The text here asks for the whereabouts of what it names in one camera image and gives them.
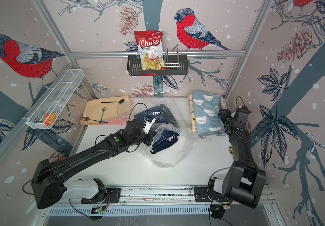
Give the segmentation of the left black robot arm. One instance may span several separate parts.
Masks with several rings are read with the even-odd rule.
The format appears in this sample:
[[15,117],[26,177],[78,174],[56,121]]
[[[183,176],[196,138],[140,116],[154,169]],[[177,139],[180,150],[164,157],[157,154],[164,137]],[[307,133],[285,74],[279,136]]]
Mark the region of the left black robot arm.
[[31,180],[37,208],[45,209],[60,201],[69,191],[65,183],[75,174],[128,151],[130,146],[151,145],[156,132],[145,132],[146,127],[142,121],[134,119],[127,122],[124,129],[80,153],[52,163],[48,159],[39,162]]

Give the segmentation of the clear plastic vacuum bag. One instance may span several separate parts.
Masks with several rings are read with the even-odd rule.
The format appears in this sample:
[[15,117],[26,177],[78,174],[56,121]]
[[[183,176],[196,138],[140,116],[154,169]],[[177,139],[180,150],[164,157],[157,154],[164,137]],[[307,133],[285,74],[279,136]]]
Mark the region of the clear plastic vacuum bag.
[[139,148],[144,157],[159,168],[173,168],[190,154],[197,136],[190,129],[185,98],[134,98],[132,104],[132,119],[154,118],[150,131],[156,135]]

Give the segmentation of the navy blue fleece blanket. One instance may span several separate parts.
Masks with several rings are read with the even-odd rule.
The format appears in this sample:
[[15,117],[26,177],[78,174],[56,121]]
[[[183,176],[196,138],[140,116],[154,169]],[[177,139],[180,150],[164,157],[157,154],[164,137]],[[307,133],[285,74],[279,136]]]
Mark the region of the navy blue fleece blanket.
[[157,154],[160,151],[170,148],[178,141],[178,137],[180,136],[178,132],[161,127],[162,125],[172,125],[176,129],[179,128],[175,117],[166,105],[160,104],[153,106],[134,115],[133,117],[134,119],[144,121],[146,115],[150,115],[156,119],[155,123],[151,127],[151,130],[157,132],[150,149],[151,154]]

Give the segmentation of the light blue bear blanket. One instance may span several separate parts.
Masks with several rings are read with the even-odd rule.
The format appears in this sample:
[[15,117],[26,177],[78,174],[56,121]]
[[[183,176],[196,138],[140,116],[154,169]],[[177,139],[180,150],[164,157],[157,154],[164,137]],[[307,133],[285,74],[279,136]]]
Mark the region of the light blue bear blanket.
[[218,116],[221,109],[220,96],[198,90],[194,90],[192,96],[198,136],[223,132],[224,125]]

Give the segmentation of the orange checkered blanket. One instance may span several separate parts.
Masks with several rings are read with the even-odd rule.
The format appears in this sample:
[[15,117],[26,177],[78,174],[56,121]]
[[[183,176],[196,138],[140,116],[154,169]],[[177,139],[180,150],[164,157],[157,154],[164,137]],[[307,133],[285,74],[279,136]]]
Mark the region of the orange checkered blanket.
[[192,132],[197,135],[197,127],[196,127],[196,119],[195,119],[195,113],[194,113],[194,107],[193,107],[193,95],[190,94],[188,97],[188,103],[189,103],[189,108],[190,108],[190,117],[191,117],[191,130]]

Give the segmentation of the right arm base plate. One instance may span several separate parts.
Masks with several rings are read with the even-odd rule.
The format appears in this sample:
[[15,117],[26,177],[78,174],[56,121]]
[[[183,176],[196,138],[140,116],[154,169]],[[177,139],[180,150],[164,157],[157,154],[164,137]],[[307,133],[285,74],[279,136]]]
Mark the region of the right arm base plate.
[[207,186],[193,186],[190,188],[190,194],[194,197],[195,202],[219,202],[219,203],[232,203],[222,196],[222,194],[209,189]]

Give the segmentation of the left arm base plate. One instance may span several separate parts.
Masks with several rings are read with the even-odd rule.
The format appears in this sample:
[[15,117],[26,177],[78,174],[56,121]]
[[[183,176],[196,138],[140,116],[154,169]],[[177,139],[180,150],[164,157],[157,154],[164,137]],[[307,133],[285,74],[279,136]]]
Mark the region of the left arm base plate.
[[99,191],[94,197],[91,199],[82,199],[81,203],[83,204],[100,204],[100,203],[119,203],[121,196],[121,188],[107,188],[104,193]]

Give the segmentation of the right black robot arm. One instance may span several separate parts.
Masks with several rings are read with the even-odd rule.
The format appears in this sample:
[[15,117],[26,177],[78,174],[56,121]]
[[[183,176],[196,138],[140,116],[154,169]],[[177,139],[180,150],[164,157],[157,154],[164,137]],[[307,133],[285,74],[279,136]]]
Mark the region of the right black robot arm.
[[228,109],[219,111],[218,116],[224,124],[234,160],[224,179],[210,176],[208,194],[216,201],[227,198],[254,209],[259,203],[267,176],[255,163],[249,147],[250,134],[246,124],[250,112],[245,106],[237,108],[235,113]]

